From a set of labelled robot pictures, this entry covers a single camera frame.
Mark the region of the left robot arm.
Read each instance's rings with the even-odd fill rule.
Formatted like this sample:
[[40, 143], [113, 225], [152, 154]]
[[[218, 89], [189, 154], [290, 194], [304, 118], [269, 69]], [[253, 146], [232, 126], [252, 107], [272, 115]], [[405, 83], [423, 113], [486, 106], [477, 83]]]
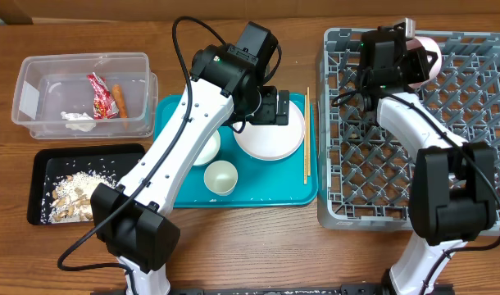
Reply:
[[286, 125], [289, 98], [268, 85], [278, 45], [210, 45], [184, 71], [181, 104], [140, 162], [115, 188], [91, 196], [95, 235], [116, 257], [128, 294], [167, 294], [165, 264], [180, 229], [167, 219], [207, 140], [222, 125]]

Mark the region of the rice and peanut shells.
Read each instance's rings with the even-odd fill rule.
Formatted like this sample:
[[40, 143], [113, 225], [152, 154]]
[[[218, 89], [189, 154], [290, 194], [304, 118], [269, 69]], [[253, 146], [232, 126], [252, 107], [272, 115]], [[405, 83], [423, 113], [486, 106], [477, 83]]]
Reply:
[[118, 173], [117, 162], [102, 157], [47, 161], [39, 223], [54, 225], [92, 221], [92, 192], [99, 184], [115, 185]]

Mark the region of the white tissue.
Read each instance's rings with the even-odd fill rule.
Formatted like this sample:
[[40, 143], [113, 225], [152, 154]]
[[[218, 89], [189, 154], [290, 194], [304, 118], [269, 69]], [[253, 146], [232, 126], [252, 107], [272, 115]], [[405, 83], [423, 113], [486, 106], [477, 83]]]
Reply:
[[68, 121], [66, 124], [66, 128], [68, 129], [89, 132], [96, 127], [96, 123], [93, 122], [93, 118], [86, 112], [68, 113], [63, 111], [61, 113], [61, 117], [63, 120]]

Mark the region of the red snack wrapper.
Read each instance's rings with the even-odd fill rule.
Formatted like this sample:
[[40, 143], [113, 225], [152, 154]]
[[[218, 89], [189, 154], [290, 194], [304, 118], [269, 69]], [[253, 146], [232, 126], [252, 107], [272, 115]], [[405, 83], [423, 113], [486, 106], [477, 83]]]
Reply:
[[116, 101], [111, 91], [106, 86], [105, 79], [95, 72], [87, 75], [89, 83], [94, 90], [93, 98], [93, 117], [95, 120], [111, 119], [119, 114]]

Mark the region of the orange carrot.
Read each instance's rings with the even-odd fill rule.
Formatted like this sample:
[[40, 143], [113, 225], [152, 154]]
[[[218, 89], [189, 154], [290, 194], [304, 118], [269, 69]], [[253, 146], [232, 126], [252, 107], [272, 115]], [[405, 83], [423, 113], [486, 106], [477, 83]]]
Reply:
[[119, 84], [114, 84], [111, 89], [111, 95], [114, 97], [116, 106], [119, 110], [119, 116], [121, 119], [127, 119], [128, 113], [125, 105], [124, 94], [122, 88]]

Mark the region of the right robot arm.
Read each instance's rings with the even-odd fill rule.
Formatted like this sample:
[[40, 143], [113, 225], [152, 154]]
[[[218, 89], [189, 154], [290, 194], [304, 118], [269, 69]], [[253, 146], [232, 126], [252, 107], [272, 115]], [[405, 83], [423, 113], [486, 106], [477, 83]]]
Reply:
[[490, 229], [500, 211], [493, 149], [454, 134], [420, 101], [417, 89], [441, 66], [438, 44], [402, 24], [361, 36], [356, 87], [363, 108], [415, 165], [408, 201], [413, 234], [385, 275], [392, 294], [434, 294], [448, 260], [471, 251], [468, 242]]

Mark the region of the white bowl with food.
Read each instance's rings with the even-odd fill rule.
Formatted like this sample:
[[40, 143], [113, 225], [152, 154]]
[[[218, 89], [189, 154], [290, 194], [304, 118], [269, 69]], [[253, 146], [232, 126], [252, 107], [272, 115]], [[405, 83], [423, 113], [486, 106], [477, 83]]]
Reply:
[[220, 134], [216, 130], [214, 134], [207, 140], [206, 144], [200, 151], [193, 165], [204, 166], [210, 163], [216, 157], [219, 150], [220, 150]]

